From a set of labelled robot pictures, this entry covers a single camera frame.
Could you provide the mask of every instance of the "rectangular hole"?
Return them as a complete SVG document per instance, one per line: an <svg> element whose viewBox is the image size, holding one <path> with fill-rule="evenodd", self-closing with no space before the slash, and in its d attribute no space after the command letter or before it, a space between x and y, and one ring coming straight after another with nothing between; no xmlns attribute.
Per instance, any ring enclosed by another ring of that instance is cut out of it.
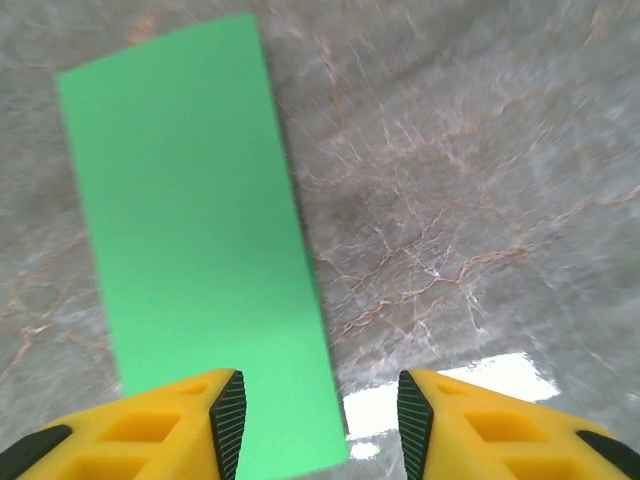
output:
<svg viewBox="0 0 640 480"><path fill-rule="evenodd" d="M101 436L108 442L162 442L180 420L173 412L132 412L119 418Z"/></svg>
<svg viewBox="0 0 640 480"><path fill-rule="evenodd" d="M592 480L571 458L506 458L504 463L517 480Z"/></svg>
<svg viewBox="0 0 640 480"><path fill-rule="evenodd" d="M148 461L140 457L86 455L73 462L56 480L133 480Z"/></svg>
<svg viewBox="0 0 640 480"><path fill-rule="evenodd" d="M514 412L470 412L465 415L485 442L541 442L546 436L527 417Z"/></svg>

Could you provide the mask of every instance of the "yellow plastic part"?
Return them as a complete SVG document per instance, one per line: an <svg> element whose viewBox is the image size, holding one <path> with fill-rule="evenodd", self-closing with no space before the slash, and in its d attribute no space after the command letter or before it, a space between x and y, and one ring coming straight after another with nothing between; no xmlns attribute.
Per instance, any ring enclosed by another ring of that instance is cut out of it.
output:
<svg viewBox="0 0 640 480"><path fill-rule="evenodd" d="M19 480L221 479L209 409L234 372L213 370L52 422L73 433Z"/></svg>
<svg viewBox="0 0 640 480"><path fill-rule="evenodd" d="M423 480L626 480L576 434L602 427L429 370L409 374L434 419Z"/></svg>

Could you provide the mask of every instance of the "green foam mat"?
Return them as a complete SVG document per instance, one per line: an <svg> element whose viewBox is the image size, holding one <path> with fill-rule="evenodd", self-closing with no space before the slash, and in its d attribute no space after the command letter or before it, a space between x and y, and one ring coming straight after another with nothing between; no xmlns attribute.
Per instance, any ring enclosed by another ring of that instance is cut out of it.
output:
<svg viewBox="0 0 640 480"><path fill-rule="evenodd" d="M242 370L238 478L348 458L254 18L58 76L124 392Z"/></svg>

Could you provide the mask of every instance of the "black rubber pad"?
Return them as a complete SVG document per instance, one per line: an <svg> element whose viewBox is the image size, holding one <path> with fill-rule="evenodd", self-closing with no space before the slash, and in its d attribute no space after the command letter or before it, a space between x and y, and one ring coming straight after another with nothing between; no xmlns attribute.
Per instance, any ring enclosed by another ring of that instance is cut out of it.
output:
<svg viewBox="0 0 640 480"><path fill-rule="evenodd" d="M624 443L590 430L576 434L631 480L640 480L640 455Z"/></svg>
<svg viewBox="0 0 640 480"><path fill-rule="evenodd" d="M16 480L71 433L71 427L56 425L21 438L0 453L0 480Z"/></svg>
<svg viewBox="0 0 640 480"><path fill-rule="evenodd" d="M400 372L398 426L408 480L422 480L427 464L434 412L409 372Z"/></svg>
<svg viewBox="0 0 640 480"><path fill-rule="evenodd" d="M209 409L213 445L221 480L234 480L247 414L242 372L235 372Z"/></svg>

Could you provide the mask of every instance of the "gray marble surface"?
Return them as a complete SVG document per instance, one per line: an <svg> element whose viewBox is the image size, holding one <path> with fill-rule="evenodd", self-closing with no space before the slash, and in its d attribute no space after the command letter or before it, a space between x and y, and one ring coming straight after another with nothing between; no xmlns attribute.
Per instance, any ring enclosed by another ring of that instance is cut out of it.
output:
<svg viewBox="0 0 640 480"><path fill-rule="evenodd" d="M345 399L349 464L404 478L407 367L640 449L640 1L0 2L0 449L118 398L56 72L259 15Z"/></svg>

